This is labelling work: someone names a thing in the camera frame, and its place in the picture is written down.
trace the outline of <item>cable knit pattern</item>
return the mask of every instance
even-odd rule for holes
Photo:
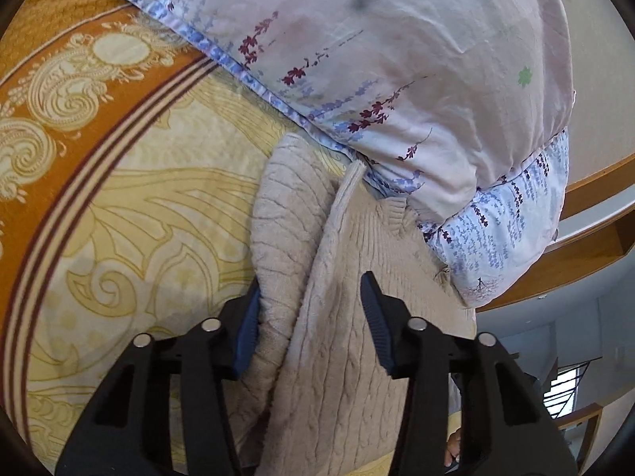
[[[475,335],[474,310],[465,307],[444,276],[444,287],[435,281],[443,266],[423,241],[416,215],[404,198],[375,200],[361,182],[361,162],[348,167],[323,235],[298,234],[304,227],[300,224],[314,227],[323,220],[315,203],[318,195],[326,201],[329,194],[326,171],[307,159],[309,148],[294,136],[276,149],[272,172],[281,177],[271,188],[263,181],[261,188],[261,195],[276,197],[269,202],[271,211],[254,223],[253,239],[257,228],[266,238],[253,246],[264,298],[275,288],[275,299],[284,299],[272,298],[262,320],[275,323],[283,343],[293,330],[275,382],[256,476],[339,476],[394,449],[407,383],[391,380],[377,362],[360,302],[360,277],[366,270],[375,272],[384,292],[404,299],[412,314],[445,332]],[[298,163],[304,169],[293,168]],[[310,170],[322,174],[309,175]],[[306,184],[310,178],[315,186]],[[285,208],[281,199],[291,195],[304,204]],[[316,247],[310,238],[320,236],[298,310],[293,304],[304,288],[302,270]],[[281,289],[290,293],[280,295]],[[291,306],[291,311],[284,311],[281,321],[272,319],[280,306]]]

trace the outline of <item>metal pin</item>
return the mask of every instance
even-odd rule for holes
[[[147,347],[150,345],[151,341],[152,337],[146,332],[142,332],[141,334],[138,334],[134,340],[132,340],[132,343],[135,347]]]
[[[478,336],[478,341],[486,347],[494,347],[496,345],[496,337],[489,332],[484,332]]]
[[[412,317],[408,321],[408,327],[415,331],[423,331],[426,327],[428,327],[428,323],[421,317]]]
[[[202,322],[201,327],[204,331],[212,332],[220,329],[220,325],[220,320],[218,319],[207,319]]]

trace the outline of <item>striped border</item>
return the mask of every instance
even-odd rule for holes
[[[202,58],[149,94],[96,145],[85,163],[78,167],[33,238],[29,255],[24,259],[13,287],[0,351],[1,402],[28,445],[31,445],[31,438],[27,423],[26,383],[33,333],[56,262],[75,224],[121,157],[154,120],[217,67],[212,60]]]

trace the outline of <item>wooden shelf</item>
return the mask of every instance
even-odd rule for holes
[[[578,281],[623,258],[635,244],[635,211],[555,251],[547,252],[503,295],[476,311],[524,301]]]

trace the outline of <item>green leaf print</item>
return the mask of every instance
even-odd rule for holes
[[[525,87],[531,82],[532,72],[527,66],[518,74],[518,83]]]

